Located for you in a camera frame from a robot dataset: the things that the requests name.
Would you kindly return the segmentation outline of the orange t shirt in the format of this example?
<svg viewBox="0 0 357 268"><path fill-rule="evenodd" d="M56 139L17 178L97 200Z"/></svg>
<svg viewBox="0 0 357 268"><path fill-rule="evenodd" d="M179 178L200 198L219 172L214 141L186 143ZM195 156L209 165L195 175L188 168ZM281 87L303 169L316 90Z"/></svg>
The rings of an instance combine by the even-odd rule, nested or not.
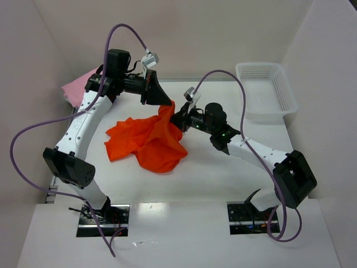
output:
<svg viewBox="0 0 357 268"><path fill-rule="evenodd" d="M154 116L142 119L127 118L106 131L109 140L105 142L111 162L121 160L130 154L139 166L153 173L168 173L188 154L180 144L183 134L170 122L175 103L160 106Z"/></svg>

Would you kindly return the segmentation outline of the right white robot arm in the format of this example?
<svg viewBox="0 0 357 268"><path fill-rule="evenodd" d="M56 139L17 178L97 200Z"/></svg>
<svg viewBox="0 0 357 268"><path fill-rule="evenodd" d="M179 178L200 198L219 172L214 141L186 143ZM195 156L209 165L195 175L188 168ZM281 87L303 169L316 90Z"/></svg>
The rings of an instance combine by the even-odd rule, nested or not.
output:
<svg viewBox="0 0 357 268"><path fill-rule="evenodd" d="M317 186L301 152L275 150L243 137L240 131L228 125L226 113L218 103L209 103L204 110L185 103L170 121L182 132L192 127L208 133L218 151L246 160L273 176L273 188L258 189L246 199L245 203L254 211L262 212L281 204L296 209Z"/></svg>

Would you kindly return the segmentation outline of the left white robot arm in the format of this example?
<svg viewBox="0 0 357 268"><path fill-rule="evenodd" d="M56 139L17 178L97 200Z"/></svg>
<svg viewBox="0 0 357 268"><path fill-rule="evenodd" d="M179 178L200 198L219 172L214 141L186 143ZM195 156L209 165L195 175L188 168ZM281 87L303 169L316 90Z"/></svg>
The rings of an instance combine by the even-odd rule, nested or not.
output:
<svg viewBox="0 0 357 268"><path fill-rule="evenodd" d="M94 180L95 167L85 161L95 131L122 92L138 94L142 104L171 106L167 94L160 87L157 73L151 68L159 62L150 51L140 61L143 74L133 74L128 68L129 52L110 49L107 64L97 68L87 80L83 100L75 118L63 138L54 148L45 148L43 158L51 172L63 183L70 185L84 198L97 216L104 221L119 218L119 210Z"/></svg>

